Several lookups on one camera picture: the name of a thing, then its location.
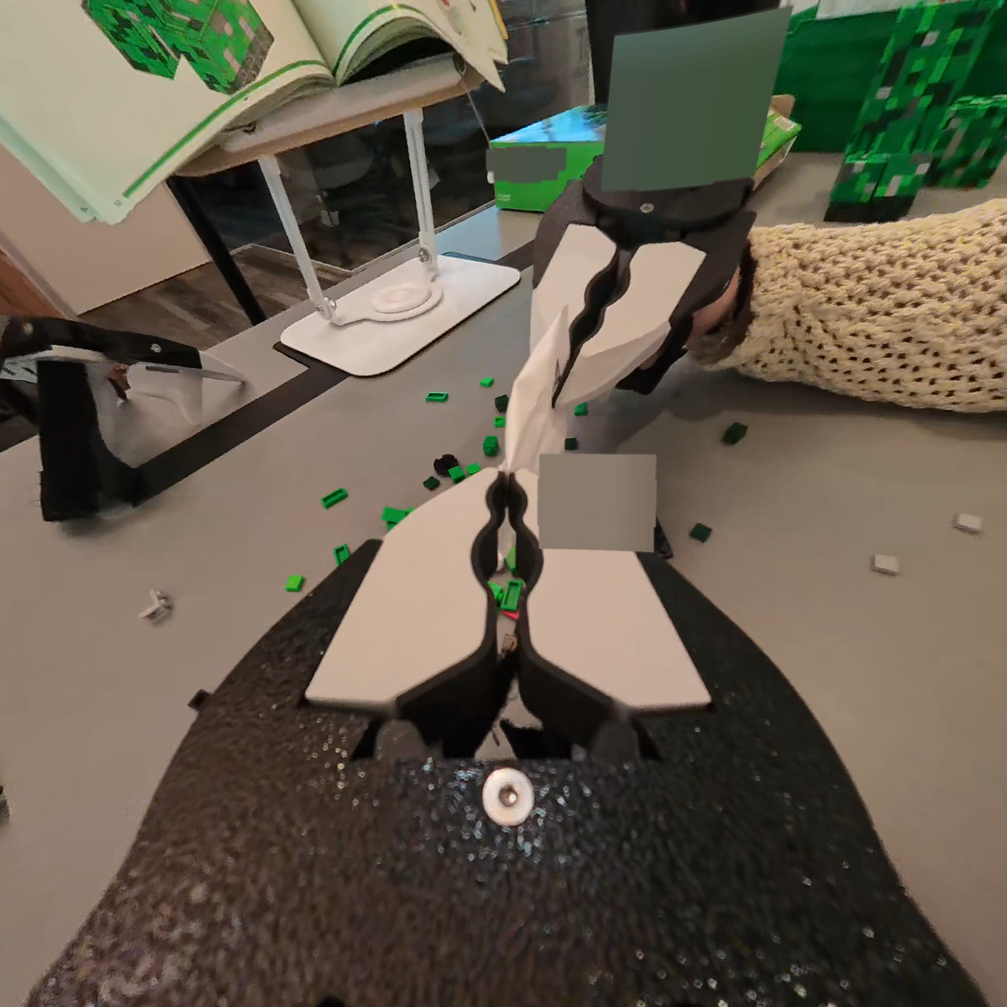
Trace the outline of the person's right hand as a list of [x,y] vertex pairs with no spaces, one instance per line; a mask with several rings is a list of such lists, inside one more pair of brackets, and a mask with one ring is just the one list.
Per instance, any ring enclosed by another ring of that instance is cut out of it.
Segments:
[[708,334],[717,333],[725,325],[731,326],[740,310],[739,305],[746,299],[744,279],[744,269],[740,264],[720,296],[694,313],[690,336],[686,343],[687,352],[698,352]]

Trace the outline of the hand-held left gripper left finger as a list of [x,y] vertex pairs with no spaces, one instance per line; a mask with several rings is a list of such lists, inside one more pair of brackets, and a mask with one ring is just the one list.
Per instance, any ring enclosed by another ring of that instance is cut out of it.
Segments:
[[482,470],[384,536],[304,693],[306,704],[406,722],[446,757],[474,757],[506,699],[497,533],[506,474]]

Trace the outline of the green lego creeper model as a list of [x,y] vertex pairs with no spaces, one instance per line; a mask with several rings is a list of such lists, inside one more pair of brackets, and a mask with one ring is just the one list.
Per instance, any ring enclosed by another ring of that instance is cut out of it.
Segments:
[[900,220],[936,161],[941,125],[980,56],[1001,1],[902,7],[855,120],[827,223]]

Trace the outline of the open lego instruction booklet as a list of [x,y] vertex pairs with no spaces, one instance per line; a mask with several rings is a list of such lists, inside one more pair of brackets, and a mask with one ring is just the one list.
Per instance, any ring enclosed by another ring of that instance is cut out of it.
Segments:
[[124,220],[258,120],[446,49],[498,90],[488,1],[3,1],[2,145],[80,220]]

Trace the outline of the green lego box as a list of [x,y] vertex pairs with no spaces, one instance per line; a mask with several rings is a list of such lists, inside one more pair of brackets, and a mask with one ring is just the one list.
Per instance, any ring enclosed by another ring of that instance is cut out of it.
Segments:
[[[795,98],[774,95],[762,135],[753,187],[758,190],[786,160],[801,126],[790,117]],[[497,209],[544,212],[568,183],[581,179],[603,151],[606,109],[578,106],[491,140],[487,179]]]

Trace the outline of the stack of green plastic bins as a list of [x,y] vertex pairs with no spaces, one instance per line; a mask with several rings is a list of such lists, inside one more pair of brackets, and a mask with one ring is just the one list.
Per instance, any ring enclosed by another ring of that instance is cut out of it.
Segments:
[[793,154],[845,150],[896,19],[896,9],[821,19],[813,6],[792,14],[774,94],[794,98]]

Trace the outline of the person's right forearm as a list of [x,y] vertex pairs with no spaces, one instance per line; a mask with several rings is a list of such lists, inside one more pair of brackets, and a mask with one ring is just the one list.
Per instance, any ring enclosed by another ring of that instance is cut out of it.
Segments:
[[1006,200],[938,215],[752,229],[735,300],[687,354],[868,402],[1006,410]]

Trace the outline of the white book stand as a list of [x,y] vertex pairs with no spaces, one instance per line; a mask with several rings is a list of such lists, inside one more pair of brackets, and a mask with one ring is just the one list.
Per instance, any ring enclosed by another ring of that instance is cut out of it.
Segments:
[[[201,152],[169,178],[221,275],[235,294],[245,295],[232,278],[227,248],[202,214],[183,180],[256,163],[264,178],[283,233],[290,245],[311,305],[308,314],[287,326],[278,349],[295,359],[319,362],[356,378],[396,370],[471,318],[520,280],[518,269],[481,260],[441,255],[431,200],[430,173],[423,137],[423,112],[461,97],[481,78],[458,56],[424,59],[413,65],[325,93],[299,98],[265,115]],[[278,155],[298,152],[400,117],[405,128],[408,164],[418,217],[415,255],[336,298],[322,289],[282,179]]]

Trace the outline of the spare black white gripper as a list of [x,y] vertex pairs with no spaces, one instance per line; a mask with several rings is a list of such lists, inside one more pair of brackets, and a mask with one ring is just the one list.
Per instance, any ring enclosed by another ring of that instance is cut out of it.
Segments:
[[169,401],[196,424],[203,384],[247,381],[223,359],[169,338],[53,317],[2,321],[1,359],[10,410],[39,439],[45,522],[91,519],[151,496],[143,472],[113,449],[130,391]]

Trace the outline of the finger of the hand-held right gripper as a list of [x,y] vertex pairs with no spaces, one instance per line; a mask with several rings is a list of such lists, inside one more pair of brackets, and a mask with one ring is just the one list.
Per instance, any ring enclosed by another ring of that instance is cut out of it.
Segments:
[[533,291],[531,349],[567,306],[571,362],[593,332],[600,308],[625,290],[627,271],[622,253],[607,235],[586,224],[569,226]]
[[707,254],[686,243],[643,245],[630,259],[625,290],[598,313],[555,391],[555,407],[591,401],[649,359]]

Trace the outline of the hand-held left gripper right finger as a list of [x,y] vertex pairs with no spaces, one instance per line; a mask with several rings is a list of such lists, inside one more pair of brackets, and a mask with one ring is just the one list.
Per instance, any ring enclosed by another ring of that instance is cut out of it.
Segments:
[[510,474],[524,707],[571,745],[640,749],[648,717],[707,712],[713,699],[655,584],[671,568],[651,553],[544,548],[539,478]]

